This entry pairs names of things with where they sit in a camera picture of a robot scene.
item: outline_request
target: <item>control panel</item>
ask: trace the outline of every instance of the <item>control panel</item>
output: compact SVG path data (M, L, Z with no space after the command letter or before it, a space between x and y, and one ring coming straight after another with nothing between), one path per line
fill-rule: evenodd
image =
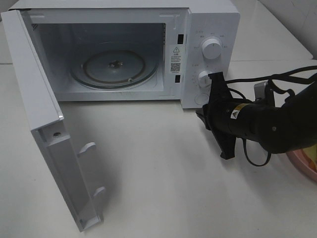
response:
M209 100L208 74L226 74L240 15L236 12L192 14L182 89L183 108L199 108Z

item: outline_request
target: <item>white microwave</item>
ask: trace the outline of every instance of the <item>white microwave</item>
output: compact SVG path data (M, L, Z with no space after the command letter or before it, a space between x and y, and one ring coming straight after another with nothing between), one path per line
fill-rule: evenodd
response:
M58 101L208 102L240 15L230 0L20 0L1 14L31 132L80 231L102 220Z

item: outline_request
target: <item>qr code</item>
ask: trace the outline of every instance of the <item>qr code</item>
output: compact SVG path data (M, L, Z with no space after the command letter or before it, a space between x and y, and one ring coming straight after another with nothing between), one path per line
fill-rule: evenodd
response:
M171 72L179 72L180 71L180 63L171 63L170 64Z

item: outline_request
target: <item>yellow warning sticker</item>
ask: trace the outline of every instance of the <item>yellow warning sticker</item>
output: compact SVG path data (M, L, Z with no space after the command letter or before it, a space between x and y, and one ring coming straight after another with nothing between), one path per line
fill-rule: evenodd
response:
M239 112L241 111L241 109L243 109L246 105L249 105L249 103L241 103L238 106L236 106L235 109L233 109L230 118L231 119L237 119Z

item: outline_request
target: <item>warning label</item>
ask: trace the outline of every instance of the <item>warning label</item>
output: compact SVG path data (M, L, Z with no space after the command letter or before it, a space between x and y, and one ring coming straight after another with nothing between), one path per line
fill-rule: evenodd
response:
M170 46L170 72L180 73L183 67L184 46Z
M241 103L232 111L230 118L237 119L240 111L246 106L249 105L248 103Z

